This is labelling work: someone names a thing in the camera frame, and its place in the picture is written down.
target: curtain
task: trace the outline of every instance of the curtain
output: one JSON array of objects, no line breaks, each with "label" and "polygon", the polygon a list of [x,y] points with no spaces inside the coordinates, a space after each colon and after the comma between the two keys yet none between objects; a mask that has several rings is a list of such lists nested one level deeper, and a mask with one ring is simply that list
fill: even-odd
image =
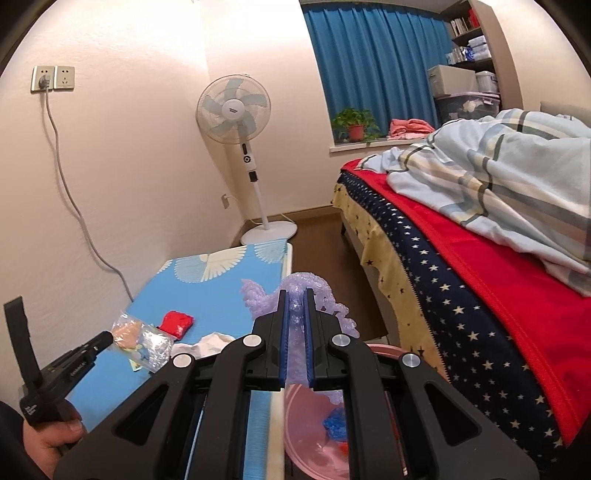
[{"label": "curtain", "polygon": [[432,14],[384,4],[303,5],[329,114],[369,109],[382,134],[392,118],[439,127],[427,70],[447,64],[452,41]]}]

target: human hand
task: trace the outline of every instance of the human hand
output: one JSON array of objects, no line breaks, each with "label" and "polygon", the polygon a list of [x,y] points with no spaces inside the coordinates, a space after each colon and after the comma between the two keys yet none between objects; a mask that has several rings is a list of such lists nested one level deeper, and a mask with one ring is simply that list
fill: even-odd
[{"label": "human hand", "polygon": [[42,423],[36,427],[24,421],[22,425],[22,441],[27,455],[49,478],[53,477],[61,458],[58,447],[76,443],[86,434],[82,417],[72,405],[70,407],[75,420]]}]

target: navy blue fabric with stars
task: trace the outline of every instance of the navy blue fabric with stars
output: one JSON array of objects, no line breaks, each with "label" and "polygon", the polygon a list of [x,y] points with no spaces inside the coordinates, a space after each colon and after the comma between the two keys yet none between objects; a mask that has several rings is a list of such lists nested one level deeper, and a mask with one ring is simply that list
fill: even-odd
[{"label": "navy blue fabric with stars", "polygon": [[[350,172],[342,171],[338,183],[337,188],[346,188],[377,221],[396,249],[452,385],[540,469],[556,462],[564,446],[552,410],[496,316],[396,205]],[[396,314],[404,321],[404,312]]]}]

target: wall socket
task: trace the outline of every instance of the wall socket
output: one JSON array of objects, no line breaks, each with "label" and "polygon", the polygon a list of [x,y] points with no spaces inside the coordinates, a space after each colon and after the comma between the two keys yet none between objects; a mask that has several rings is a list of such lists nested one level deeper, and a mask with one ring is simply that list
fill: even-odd
[{"label": "wall socket", "polygon": [[55,90],[74,89],[74,67],[56,67],[54,88]]},{"label": "wall socket", "polygon": [[41,91],[41,87],[39,87],[39,80],[41,80],[44,75],[49,75],[49,89],[53,90],[56,68],[48,65],[38,65],[37,67],[33,68],[33,78],[31,80],[32,92]]}]

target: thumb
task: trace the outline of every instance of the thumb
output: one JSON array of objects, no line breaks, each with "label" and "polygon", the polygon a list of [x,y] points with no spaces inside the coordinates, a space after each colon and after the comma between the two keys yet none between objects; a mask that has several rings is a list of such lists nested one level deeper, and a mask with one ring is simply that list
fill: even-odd
[{"label": "thumb", "polygon": [[47,447],[59,447],[66,443],[76,443],[86,433],[80,420],[56,421],[37,428],[39,440]]}]

